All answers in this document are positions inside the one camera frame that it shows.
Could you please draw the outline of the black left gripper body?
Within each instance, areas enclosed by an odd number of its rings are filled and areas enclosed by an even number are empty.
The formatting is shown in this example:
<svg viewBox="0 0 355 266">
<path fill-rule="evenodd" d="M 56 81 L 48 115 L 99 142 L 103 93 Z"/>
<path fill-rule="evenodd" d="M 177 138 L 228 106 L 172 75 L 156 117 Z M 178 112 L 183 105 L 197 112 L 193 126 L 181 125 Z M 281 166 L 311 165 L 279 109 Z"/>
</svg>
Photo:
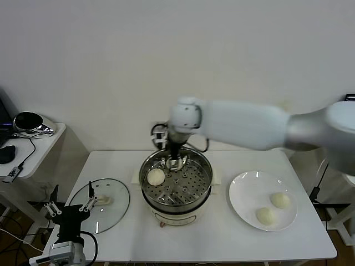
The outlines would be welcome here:
<svg viewBox="0 0 355 266">
<path fill-rule="evenodd" d="M 81 204 L 64 206 L 62 213 L 53 218 L 53 223 L 59 226 L 58 239 L 55 242 L 73 242 L 84 244 L 80 236 L 81 223 L 90 217 L 89 211 L 80 211 Z"/>
</svg>

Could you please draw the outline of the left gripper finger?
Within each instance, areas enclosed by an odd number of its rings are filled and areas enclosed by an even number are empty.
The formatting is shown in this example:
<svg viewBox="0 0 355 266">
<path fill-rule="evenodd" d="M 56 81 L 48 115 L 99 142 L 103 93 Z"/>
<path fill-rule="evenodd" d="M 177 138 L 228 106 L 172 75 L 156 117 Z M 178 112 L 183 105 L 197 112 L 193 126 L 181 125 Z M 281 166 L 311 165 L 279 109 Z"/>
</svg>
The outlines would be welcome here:
<svg viewBox="0 0 355 266">
<path fill-rule="evenodd" d="M 92 186 L 92 182 L 89 182 L 89 191 L 88 191 L 88 199 L 86 202 L 80 207 L 80 212 L 90 212 L 97 202 L 97 197 L 95 196 L 94 188 Z"/>
<path fill-rule="evenodd" d="M 53 192 L 49 196 L 49 201 L 43 206 L 51 217 L 55 217 L 61 214 L 61 210 L 57 206 L 58 187 L 59 185 L 55 186 Z"/>
</svg>

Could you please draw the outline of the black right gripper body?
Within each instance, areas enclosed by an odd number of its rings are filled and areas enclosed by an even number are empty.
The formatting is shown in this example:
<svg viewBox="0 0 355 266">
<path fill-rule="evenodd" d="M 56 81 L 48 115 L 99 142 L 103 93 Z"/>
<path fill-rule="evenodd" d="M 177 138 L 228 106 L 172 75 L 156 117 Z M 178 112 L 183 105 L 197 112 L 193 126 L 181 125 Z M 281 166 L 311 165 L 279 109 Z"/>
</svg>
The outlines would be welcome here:
<svg viewBox="0 0 355 266">
<path fill-rule="evenodd" d="M 169 139 L 169 151 L 172 160 L 178 160 L 180 158 L 180 149 L 185 144 L 185 142 L 176 142 Z"/>
</svg>

